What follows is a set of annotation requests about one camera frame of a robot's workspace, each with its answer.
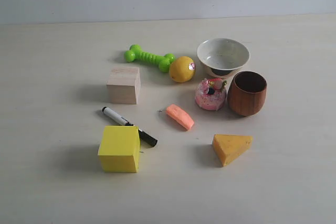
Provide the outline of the black white marker pen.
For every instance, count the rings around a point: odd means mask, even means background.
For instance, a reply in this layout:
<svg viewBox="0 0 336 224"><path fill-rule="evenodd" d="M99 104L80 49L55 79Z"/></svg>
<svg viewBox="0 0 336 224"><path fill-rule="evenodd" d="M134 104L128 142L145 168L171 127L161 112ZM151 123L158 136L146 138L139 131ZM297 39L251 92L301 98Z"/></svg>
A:
<svg viewBox="0 0 336 224"><path fill-rule="evenodd" d="M134 126L131 122L129 122L127 119L125 119L123 116L118 114L116 111L112 110L109 107L103 107L102 113L109 117L110 119L114 120L121 126ZM139 137L141 140L145 141L148 145L151 147L154 147L157 144L157 139L143 131L142 129L138 128Z"/></svg>

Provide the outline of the pink toy donut cake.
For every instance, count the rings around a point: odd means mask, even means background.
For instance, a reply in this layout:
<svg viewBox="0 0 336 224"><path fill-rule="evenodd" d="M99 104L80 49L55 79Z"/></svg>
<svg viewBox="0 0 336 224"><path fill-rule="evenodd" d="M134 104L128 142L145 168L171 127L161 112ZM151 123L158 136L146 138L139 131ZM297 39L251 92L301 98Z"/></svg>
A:
<svg viewBox="0 0 336 224"><path fill-rule="evenodd" d="M221 78L202 80L195 91L195 102L208 111L218 111L227 97L227 81Z"/></svg>

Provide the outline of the white speckled ceramic bowl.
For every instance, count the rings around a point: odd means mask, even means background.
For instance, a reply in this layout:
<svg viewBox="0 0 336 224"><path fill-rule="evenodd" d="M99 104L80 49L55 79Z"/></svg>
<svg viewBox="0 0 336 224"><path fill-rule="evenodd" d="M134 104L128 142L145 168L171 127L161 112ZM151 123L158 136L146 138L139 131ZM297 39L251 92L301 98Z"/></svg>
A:
<svg viewBox="0 0 336 224"><path fill-rule="evenodd" d="M250 59L245 45L228 38L204 41L198 46L196 54L209 76L222 79L238 73Z"/></svg>

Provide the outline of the light wooden cube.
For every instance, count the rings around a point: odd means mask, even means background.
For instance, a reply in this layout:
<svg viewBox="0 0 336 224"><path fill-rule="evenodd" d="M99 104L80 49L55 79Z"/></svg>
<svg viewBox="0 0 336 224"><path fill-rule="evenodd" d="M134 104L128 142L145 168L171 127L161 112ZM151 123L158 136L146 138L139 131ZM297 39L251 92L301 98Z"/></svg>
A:
<svg viewBox="0 0 336 224"><path fill-rule="evenodd" d="M107 81L110 103L137 104L141 88L138 67L115 67Z"/></svg>

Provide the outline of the soft orange putty piece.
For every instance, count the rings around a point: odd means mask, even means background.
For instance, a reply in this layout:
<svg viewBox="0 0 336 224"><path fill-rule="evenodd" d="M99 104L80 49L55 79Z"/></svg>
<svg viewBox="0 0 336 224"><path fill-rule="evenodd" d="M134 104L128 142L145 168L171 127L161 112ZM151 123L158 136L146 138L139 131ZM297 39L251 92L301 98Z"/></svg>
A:
<svg viewBox="0 0 336 224"><path fill-rule="evenodd" d="M191 116L175 104L171 104L166 108L166 114L174 119L178 124L184 127L187 131L194 125L194 120Z"/></svg>

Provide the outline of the yellow lemon with sticker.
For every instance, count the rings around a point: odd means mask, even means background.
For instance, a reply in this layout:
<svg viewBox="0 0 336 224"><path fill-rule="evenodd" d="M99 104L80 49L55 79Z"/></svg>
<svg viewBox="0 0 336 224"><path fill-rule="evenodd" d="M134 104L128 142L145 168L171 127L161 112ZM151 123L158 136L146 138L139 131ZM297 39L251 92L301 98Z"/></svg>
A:
<svg viewBox="0 0 336 224"><path fill-rule="evenodd" d="M170 78L178 83L190 81L196 71L194 60L187 56L181 56L174 60L169 69Z"/></svg>

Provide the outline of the yellow cheese wedge toy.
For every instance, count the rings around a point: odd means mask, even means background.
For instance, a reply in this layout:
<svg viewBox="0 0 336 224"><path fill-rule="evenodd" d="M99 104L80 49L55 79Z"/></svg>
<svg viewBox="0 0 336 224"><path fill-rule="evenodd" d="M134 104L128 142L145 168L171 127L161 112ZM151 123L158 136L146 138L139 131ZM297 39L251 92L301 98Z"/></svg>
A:
<svg viewBox="0 0 336 224"><path fill-rule="evenodd" d="M222 166L227 166L247 151L252 141L252 136L215 134L212 147Z"/></svg>

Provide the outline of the yellow foam cube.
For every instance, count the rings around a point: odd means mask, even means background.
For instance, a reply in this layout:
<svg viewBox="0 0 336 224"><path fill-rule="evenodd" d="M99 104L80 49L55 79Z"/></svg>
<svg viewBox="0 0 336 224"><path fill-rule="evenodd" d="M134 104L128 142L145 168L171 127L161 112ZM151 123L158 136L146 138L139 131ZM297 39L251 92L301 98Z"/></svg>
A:
<svg viewBox="0 0 336 224"><path fill-rule="evenodd" d="M139 168L140 138L136 126L105 126L98 149L104 172L136 173Z"/></svg>

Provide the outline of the green rubber bone toy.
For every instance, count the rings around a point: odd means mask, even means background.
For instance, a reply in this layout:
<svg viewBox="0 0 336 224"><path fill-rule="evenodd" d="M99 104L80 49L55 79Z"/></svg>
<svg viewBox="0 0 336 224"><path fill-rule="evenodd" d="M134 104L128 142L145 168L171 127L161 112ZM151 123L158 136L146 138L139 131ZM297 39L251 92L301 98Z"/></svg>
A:
<svg viewBox="0 0 336 224"><path fill-rule="evenodd" d="M143 51L138 44L131 45L129 50L125 51L123 55L126 62L138 60L150 63L157 66L163 73L167 73L169 71L170 65L175 60L175 56L173 54L166 54L164 56L152 54Z"/></svg>

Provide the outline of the brown wooden cup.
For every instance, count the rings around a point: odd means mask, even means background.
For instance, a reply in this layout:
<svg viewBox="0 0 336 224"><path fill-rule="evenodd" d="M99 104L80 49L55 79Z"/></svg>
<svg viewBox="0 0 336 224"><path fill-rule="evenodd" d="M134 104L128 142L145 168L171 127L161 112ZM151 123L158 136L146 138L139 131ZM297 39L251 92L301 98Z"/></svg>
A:
<svg viewBox="0 0 336 224"><path fill-rule="evenodd" d="M230 84L227 96L229 108L240 116L258 113L265 103L267 81L252 71L237 73Z"/></svg>

